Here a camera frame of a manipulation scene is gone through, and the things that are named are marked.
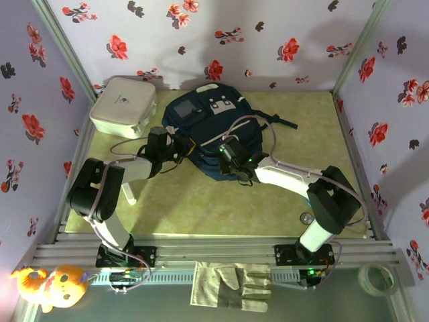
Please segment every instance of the table surface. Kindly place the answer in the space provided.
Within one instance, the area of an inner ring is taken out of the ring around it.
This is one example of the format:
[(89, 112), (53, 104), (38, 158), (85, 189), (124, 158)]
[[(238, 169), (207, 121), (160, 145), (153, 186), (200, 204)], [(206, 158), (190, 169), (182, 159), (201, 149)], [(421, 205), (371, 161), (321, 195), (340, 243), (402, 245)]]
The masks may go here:
[[(150, 127), (159, 126), (166, 105), (185, 91), (158, 91), (158, 106), (143, 136)], [(278, 145), (276, 158), (308, 168), (337, 166), (357, 188), (351, 161), (330, 93), (262, 93), (242, 92), (252, 108), (298, 124), (298, 129), (274, 124)], [(125, 140), (96, 131), (88, 157), (116, 160), (109, 148)], [(271, 132), (263, 131), (263, 150), (273, 143)], [(136, 153), (144, 141), (131, 142), (118, 152)], [(167, 162), (163, 170), (174, 164)], [(306, 228), (301, 213), (312, 212), (304, 198), (272, 186), (239, 185), (234, 181), (217, 182), (203, 174), (189, 160), (177, 169), (158, 174), (149, 180), (134, 181), (131, 188), (138, 197), (131, 206), (121, 192), (117, 214), (126, 230), (132, 233), (186, 235), (247, 235), (297, 237)], [(355, 219), (362, 217), (359, 211)], [(341, 237), (362, 237), (365, 226), (345, 229)], [(89, 224), (71, 211), (66, 232), (90, 233)]]

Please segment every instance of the floral wallpaper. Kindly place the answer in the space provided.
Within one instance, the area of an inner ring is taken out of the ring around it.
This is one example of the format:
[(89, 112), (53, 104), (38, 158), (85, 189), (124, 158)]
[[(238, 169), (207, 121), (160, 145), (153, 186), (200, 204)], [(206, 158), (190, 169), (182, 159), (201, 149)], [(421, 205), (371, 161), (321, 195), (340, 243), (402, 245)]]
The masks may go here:
[(159, 89), (331, 90), (374, 0), (47, 2), (100, 93), (119, 75)]
[(426, 0), (391, 2), (336, 99), (367, 175), (367, 200), (402, 251), (413, 302), (429, 321), (429, 39), (422, 33), (429, 21), (422, 7)]
[(18, 293), (8, 276), (53, 225), (90, 101), (30, 1), (0, 1), (0, 12), (0, 321), (9, 321)]

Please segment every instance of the robotic arm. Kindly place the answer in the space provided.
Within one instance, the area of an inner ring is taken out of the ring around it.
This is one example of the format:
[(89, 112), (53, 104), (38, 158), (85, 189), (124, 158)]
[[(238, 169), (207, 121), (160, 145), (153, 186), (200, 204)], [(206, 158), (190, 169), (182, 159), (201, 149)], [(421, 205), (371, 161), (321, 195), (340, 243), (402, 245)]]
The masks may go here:
[[(121, 187), (128, 195), (127, 198), (131, 200), (128, 182), (155, 176), (161, 170), (163, 162), (180, 163), (194, 147), (195, 144), (191, 139), (178, 136), (174, 136), (173, 139), (165, 128), (153, 127), (149, 133), (147, 145), (140, 149), (136, 159), (110, 166), (105, 187), (93, 216), (95, 229), (103, 238), (120, 250), (130, 254), (138, 253), (139, 250), (133, 245), (132, 236), (123, 228), (115, 213)], [(298, 259), (299, 265), (314, 263), (318, 250), (333, 235), (339, 234), (345, 228), (360, 207), (358, 200), (352, 195), (321, 180), (315, 174), (297, 170), (294, 167), (280, 168), (268, 154), (263, 152), (250, 155), (234, 137), (223, 140), (219, 150), (223, 155), (220, 161), (223, 174), (236, 174), (239, 180), (245, 182), (274, 184), (309, 199), (315, 220), (292, 246), (291, 256)], [(67, 201), (71, 208), (86, 219), (99, 191), (92, 184), (100, 183), (105, 167), (103, 161), (88, 159), (68, 194)], [(329, 166), (326, 170), (320, 171), (320, 174), (352, 190), (338, 168)], [(117, 262), (127, 267), (137, 265), (129, 258), (116, 254), (114, 250), (102, 248), (104, 255), (117, 259), (113, 262), (108, 261), (107, 264), (110, 266)]]

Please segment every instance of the tape roll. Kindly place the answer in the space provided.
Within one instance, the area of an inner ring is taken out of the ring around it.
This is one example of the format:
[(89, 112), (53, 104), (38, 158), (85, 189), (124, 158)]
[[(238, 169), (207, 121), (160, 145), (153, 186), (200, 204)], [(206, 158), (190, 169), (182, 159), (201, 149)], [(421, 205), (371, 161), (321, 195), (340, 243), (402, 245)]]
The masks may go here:
[(357, 279), (362, 289), (374, 297), (388, 297), (398, 288), (395, 272), (385, 263), (368, 263), (359, 269)]

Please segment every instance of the yellow plush toy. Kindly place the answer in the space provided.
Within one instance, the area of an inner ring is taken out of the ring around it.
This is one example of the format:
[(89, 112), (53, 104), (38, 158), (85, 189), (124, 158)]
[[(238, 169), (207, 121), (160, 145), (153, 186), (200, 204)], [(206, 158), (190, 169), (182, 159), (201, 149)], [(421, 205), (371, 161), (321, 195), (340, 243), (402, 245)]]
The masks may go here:
[(17, 278), (20, 295), (31, 303), (42, 306), (42, 312), (47, 313), (52, 307), (71, 307), (85, 294), (88, 288), (89, 273), (83, 269), (61, 265), (49, 276), (45, 270), (38, 270), (38, 277), (32, 278), (33, 268), (16, 270), (10, 276)]

